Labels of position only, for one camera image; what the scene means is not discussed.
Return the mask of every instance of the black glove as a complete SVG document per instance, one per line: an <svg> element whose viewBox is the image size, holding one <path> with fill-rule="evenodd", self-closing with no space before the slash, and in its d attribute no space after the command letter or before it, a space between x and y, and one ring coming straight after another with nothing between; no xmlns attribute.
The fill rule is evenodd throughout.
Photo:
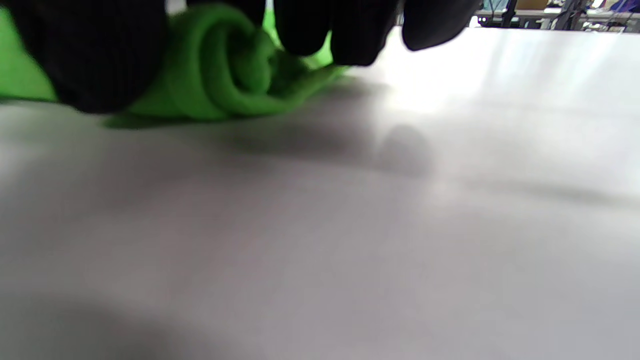
<svg viewBox="0 0 640 360"><path fill-rule="evenodd" d="M188 0L188 4L212 0ZM223 0L262 23L265 0ZM467 26L478 0L273 0L276 26L289 52L308 56L332 32L331 50L339 65L371 65L403 11L403 40L418 51L440 45Z"/></svg>
<svg viewBox="0 0 640 360"><path fill-rule="evenodd" d="M168 34L162 0L0 2L58 99L80 111L121 111L159 72Z"/></svg>
<svg viewBox="0 0 640 360"><path fill-rule="evenodd" d="M215 0L188 0L188 4ZM265 0L222 0L260 25ZM339 65L370 65L395 24L400 0L275 0L286 50L320 50L329 30ZM27 51L61 102L88 113L121 111L156 78L168 32L164 0L0 0ZM403 38L411 50L455 37L477 0L406 0Z"/></svg>

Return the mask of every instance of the green towel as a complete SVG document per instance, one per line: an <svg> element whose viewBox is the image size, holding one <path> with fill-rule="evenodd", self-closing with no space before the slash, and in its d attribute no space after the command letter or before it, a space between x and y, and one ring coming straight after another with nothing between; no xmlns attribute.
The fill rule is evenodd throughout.
<svg viewBox="0 0 640 360"><path fill-rule="evenodd" d="M309 58L281 50L273 13L257 29L239 10L208 4L172 16L170 26L163 69L128 113L201 121L276 114L301 105L344 71L332 65L328 39ZM0 9L2 97L56 101L6 9Z"/></svg>

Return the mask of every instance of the white table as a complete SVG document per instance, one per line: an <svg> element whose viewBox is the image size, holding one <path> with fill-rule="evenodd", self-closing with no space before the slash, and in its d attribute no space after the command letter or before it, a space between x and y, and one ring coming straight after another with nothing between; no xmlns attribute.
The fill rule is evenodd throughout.
<svg viewBox="0 0 640 360"><path fill-rule="evenodd" d="M636 360L640 37L470 29L295 113L0 106L3 360Z"/></svg>

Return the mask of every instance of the green cloth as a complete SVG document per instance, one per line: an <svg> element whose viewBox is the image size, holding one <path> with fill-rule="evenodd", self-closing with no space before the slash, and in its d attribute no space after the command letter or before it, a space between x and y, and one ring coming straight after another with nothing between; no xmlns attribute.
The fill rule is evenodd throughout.
<svg viewBox="0 0 640 360"><path fill-rule="evenodd" d="M339 76L329 41L299 58L280 49L273 13L256 29L224 4L194 6L170 18L161 73L128 110L135 115L212 121L289 111ZM46 74L0 9L0 98L56 101Z"/></svg>

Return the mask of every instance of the finger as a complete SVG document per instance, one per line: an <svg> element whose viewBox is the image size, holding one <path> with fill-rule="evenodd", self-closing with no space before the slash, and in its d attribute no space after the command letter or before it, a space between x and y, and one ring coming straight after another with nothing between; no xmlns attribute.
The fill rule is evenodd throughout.
<svg viewBox="0 0 640 360"><path fill-rule="evenodd" d="M397 0L334 0L331 50L339 65L371 65L396 21Z"/></svg>
<svg viewBox="0 0 640 360"><path fill-rule="evenodd" d="M187 0L187 6L202 3L225 3L240 9L256 26L262 26L265 0Z"/></svg>
<svg viewBox="0 0 640 360"><path fill-rule="evenodd" d="M467 26L477 0L406 0L402 36L410 50L445 43Z"/></svg>
<svg viewBox="0 0 640 360"><path fill-rule="evenodd" d="M331 24L331 1L275 0L276 29L284 48L309 56L322 48Z"/></svg>

